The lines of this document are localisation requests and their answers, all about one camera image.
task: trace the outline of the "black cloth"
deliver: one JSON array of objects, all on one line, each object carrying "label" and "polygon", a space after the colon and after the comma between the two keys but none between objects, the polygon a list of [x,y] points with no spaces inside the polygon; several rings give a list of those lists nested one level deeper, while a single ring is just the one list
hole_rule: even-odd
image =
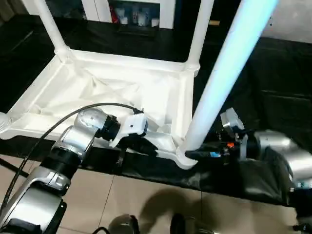
[{"label": "black cloth", "polygon": [[[118,26],[85,20],[56,19],[72,49],[184,62],[192,32],[159,30],[129,35]],[[194,81],[193,110],[222,47],[225,29],[209,27]],[[7,112],[53,57],[53,45],[35,16],[15,16],[0,27],[0,111]],[[246,128],[272,129],[312,149],[312,46],[306,43],[261,38],[247,61],[222,110],[233,107]],[[217,118],[212,131],[221,128]],[[0,140],[0,153],[22,157],[36,139],[17,136]],[[44,141],[32,159],[41,160],[53,142]],[[273,204],[289,205],[279,167],[270,161],[247,160],[223,165],[200,162],[182,170],[173,161],[93,148],[82,168],[220,193]]]}]

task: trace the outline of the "white wall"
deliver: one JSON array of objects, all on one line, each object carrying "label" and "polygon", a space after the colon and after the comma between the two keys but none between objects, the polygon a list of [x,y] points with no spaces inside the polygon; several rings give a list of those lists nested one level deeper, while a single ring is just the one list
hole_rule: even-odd
[{"label": "white wall", "polygon": [[312,0],[279,0],[262,36],[312,43]]}]

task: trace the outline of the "black cable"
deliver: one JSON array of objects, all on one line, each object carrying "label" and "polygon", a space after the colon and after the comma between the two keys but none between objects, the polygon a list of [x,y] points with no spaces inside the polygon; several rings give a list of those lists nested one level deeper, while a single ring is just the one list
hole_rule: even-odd
[{"label": "black cable", "polygon": [[120,107],[124,107],[124,108],[128,108],[128,109],[131,109],[133,110],[134,114],[139,114],[139,113],[143,113],[141,110],[133,107],[133,106],[129,106],[129,105],[125,105],[125,104],[120,104],[120,103],[112,103],[112,102],[107,102],[107,103],[96,103],[96,104],[91,104],[91,105],[88,105],[88,106],[84,106],[78,110],[75,110],[73,111],[72,113],[68,114],[67,116],[65,116],[64,118],[62,118],[60,121],[58,121],[56,124],[54,124],[48,131],[46,131],[39,139],[38,141],[34,144],[34,146],[31,148],[30,152],[25,156],[23,162],[20,164],[19,166],[19,170],[15,173],[11,183],[10,183],[10,186],[8,188],[8,190],[6,191],[6,194],[4,196],[4,199],[3,199],[3,202],[2,202],[2,205],[1,205],[1,208],[0,208],[0,215],[2,214],[2,211],[4,209],[4,207],[6,206],[8,200],[9,200],[9,197],[11,195],[11,192],[14,188],[14,185],[19,177],[19,175],[21,174],[24,166],[26,165],[26,162],[28,161],[31,153],[34,151],[34,149],[38,146],[38,144],[43,140],[45,139],[56,127],[58,127],[61,123],[63,123],[66,119],[68,119],[69,117],[79,113],[80,111],[83,111],[83,110],[86,110],[86,109],[89,109],[89,108],[92,108],[92,107],[97,107],[97,106],[120,106]]},{"label": "black cable", "polygon": [[92,234],[98,234],[99,231],[105,231],[106,234],[110,234],[109,231],[104,227],[97,228]]},{"label": "black cable", "polygon": [[[5,167],[6,169],[9,169],[9,170],[15,172],[15,173],[19,171],[18,167],[14,166],[13,164],[9,163],[8,161],[6,161],[6,160],[4,160],[2,158],[0,158],[0,165]],[[29,176],[29,174],[27,172],[25,172],[25,171],[22,171],[20,173],[20,175],[22,177],[25,177],[25,178],[27,178]]]}]

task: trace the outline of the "tiled floor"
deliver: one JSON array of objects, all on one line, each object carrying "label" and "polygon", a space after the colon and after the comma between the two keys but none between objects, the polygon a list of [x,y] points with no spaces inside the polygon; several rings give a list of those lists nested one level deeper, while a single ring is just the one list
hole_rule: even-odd
[{"label": "tiled floor", "polygon": [[[37,165],[29,162],[25,171]],[[0,167],[0,201],[12,176]],[[296,222],[292,208],[84,170],[75,174],[64,200],[67,211],[58,234],[90,234],[122,214],[135,215],[142,234],[168,234],[175,212],[201,219],[221,234],[291,234],[288,226]]]}]

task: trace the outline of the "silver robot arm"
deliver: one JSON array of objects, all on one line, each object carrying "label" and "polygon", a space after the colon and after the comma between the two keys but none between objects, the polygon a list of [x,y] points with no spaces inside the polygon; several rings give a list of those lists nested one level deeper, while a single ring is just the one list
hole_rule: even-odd
[{"label": "silver robot arm", "polygon": [[63,132],[50,154],[9,200],[0,216],[0,233],[56,233],[66,210],[62,197],[94,138],[102,137],[117,146],[123,137],[143,136],[146,129],[144,114],[130,116],[119,124],[115,117],[96,108],[79,112],[74,125]]}]

